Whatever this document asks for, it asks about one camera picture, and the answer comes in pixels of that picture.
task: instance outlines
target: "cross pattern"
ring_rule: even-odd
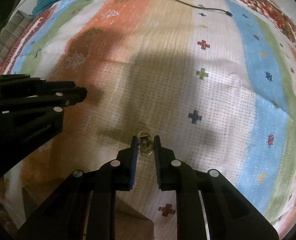
[[[273,105],[274,105],[274,107],[275,107],[276,109],[279,108],[278,104],[277,104],[275,101],[273,101]]]
[[[265,173],[262,172],[261,174],[258,175],[258,178],[257,178],[257,183],[260,184],[264,181],[264,177],[265,177]]]
[[[162,211],[162,216],[167,217],[169,214],[175,214],[176,210],[172,209],[172,204],[166,204],[165,207],[159,207],[158,211]]]
[[[273,145],[273,142],[274,142],[274,135],[272,135],[272,134],[268,135],[267,144],[268,144],[269,148],[270,148],[270,146]]]
[[[259,54],[260,54],[263,58],[266,58],[266,57],[267,57],[266,54],[265,54],[264,52],[262,52],[262,51],[260,51]]]
[[[200,48],[203,49],[203,50],[206,50],[206,48],[210,48],[210,45],[207,44],[207,42],[204,41],[204,40],[198,41],[197,45],[200,45],[201,46]]]
[[[272,82],[273,81],[273,76],[268,71],[265,71],[265,73],[266,73],[266,78],[268,79],[268,81]]]
[[[205,70],[206,69],[201,68],[200,71],[198,71],[198,70],[196,71],[196,75],[199,76],[199,79],[204,80],[204,77],[208,77],[209,76],[209,73],[206,73]]]
[[[35,53],[34,58],[37,58],[37,57],[38,57],[38,52],[39,52],[39,51],[41,51],[41,49],[38,49],[38,50],[37,50],[37,52]]]
[[[198,111],[194,110],[193,114],[189,113],[188,118],[191,118],[191,123],[196,124],[197,121],[201,121],[202,116],[198,115]]]

